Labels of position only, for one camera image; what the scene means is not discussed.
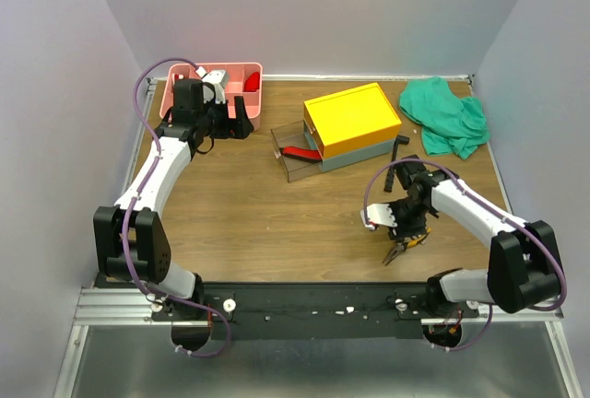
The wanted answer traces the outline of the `clear acrylic drawer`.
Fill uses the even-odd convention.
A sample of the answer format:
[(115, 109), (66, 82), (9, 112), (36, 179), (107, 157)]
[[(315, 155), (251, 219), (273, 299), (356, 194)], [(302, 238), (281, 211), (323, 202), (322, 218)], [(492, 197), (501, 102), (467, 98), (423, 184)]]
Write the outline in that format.
[(322, 172), (322, 159), (306, 123), (297, 121), (271, 129), (274, 154), (287, 182), (306, 179)]

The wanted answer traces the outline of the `red black utility knife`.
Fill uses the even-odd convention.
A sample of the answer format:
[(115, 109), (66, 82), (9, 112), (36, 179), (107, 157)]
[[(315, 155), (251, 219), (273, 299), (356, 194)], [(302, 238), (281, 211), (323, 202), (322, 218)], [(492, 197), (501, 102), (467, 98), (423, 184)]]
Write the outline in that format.
[(321, 163), (323, 161), (322, 156), (315, 149), (285, 146), (280, 148), (280, 153), (283, 157), (293, 158), (308, 163)]

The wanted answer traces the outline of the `yellow and grey drawer box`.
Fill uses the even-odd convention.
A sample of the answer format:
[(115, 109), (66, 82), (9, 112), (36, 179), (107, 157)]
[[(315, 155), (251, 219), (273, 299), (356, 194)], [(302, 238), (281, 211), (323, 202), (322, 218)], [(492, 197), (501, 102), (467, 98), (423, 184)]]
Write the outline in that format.
[(390, 152), (402, 125), (377, 83), (304, 101), (303, 120), (323, 172)]

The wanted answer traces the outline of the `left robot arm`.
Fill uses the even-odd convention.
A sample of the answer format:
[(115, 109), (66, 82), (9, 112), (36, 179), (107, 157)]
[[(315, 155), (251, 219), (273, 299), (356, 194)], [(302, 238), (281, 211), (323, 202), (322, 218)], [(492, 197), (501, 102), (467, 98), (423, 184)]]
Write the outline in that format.
[(150, 132), (152, 143), (142, 168), (114, 205), (101, 206), (94, 214), (100, 272), (172, 301), (186, 320), (197, 318), (205, 307), (203, 282), (173, 261), (161, 221), (163, 208), (183, 170), (204, 154), (204, 140), (245, 139), (253, 130), (244, 97), (226, 100), (202, 79), (177, 80), (172, 105)]

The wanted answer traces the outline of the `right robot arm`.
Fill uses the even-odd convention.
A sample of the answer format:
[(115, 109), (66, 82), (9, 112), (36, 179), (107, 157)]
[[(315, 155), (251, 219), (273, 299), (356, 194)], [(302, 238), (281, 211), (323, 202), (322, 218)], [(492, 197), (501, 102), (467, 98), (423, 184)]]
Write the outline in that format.
[(416, 156), (399, 160), (391, 171), (407, 195), (387, 204), (388, 224), (396, 256), (423, 242), (427, 215), (444, 213), (489, 249), (483, 270), (455, 268), (431, 276), (424, 305), (437, 317), (458, 303), (476, 301), (496, 305), (507, 313), (531, 309), (555, 310), (567, 298), (567, 284), (553, 228), (538, 220), (528, 222), (500, 209), (472, 191), (457, 174), (427, 164)]

